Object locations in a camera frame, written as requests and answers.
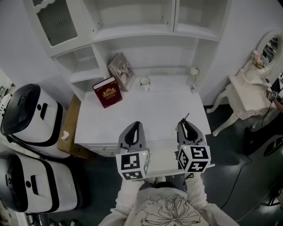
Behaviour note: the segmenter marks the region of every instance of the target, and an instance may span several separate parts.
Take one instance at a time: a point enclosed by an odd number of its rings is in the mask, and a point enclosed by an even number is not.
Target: wooden panel
[[[61,151],[69,153],[71,155],[80,157],[80,158],[94,158],[95,154],[90,150],[82,147],[79,144],[75,144],[75,134],[76,134],[76,124],[80,111],[80,100],[74,95],[71,104],[69,106],[63,127],[60,131],[60,138],[57,143],[57,148]],[[69,137],[65,140],[62,140],[61,137],[64,135],[64,131],[70,133]]]

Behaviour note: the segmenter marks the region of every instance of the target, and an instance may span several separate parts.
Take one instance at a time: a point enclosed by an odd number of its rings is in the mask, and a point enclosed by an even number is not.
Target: white mug
[[[149,91],[150,79],[148,77],[141,78],[140,85],[144,87],[145,92]]]

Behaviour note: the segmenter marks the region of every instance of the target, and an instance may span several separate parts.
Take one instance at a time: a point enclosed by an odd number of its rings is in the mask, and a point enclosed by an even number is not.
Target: white desk
[[[174,153],[178,145],[175,128],[189,112],[187,120],[204,135],[210,134],[201,99],[186,85],[187,75],[149,78],[150,92],[139,90],[137,78],[129,92],[122,92],[123,100],[106,109],[95,93],[89,92],[81,103],[75,143],[98,154],[114,157],[120,134],[131,123],[140,121],[151,153],[148,175],[182,173],[178,170]]]
[[[270,106],[270,101],[265,94],[266,88],[263,86],[244,87],[239,83],[236,76],[229,76],[229,80],[231,84],[217,97],[213,108],[207,109],[207,113],[214,112],[224,97],[228,98],[233,109],[233,114],[212,133],[213,136],[217,136],[221,130],[232,125],[238,118],[244,120],[254,115],[265,115]],[[276,109],[276,106],[272,103],[269,112],[274,109]]]

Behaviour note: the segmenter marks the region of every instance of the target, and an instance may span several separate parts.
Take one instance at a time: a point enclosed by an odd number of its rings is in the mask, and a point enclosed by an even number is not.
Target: white wall
[[[2,71],[0,68],[0,87],[3,86],[4,88],[10,88],[12,85],[12,82],[10,79],[7,77],[7,75]]]
[[[200,89],[204,105],[212,105],[249,59],[262,37],[283,30],[283,7],[277,0],[232,0],[218,52]]]
[[[65,107],[73,92],[44,52],[23,0],[0,1],[0,68],[16,87],[39,83]]]

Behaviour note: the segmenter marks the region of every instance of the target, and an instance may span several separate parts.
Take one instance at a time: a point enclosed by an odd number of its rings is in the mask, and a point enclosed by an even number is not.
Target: cabinet door
[[[92,43],[80,0],[23,0],[31,24],[48,56]]]

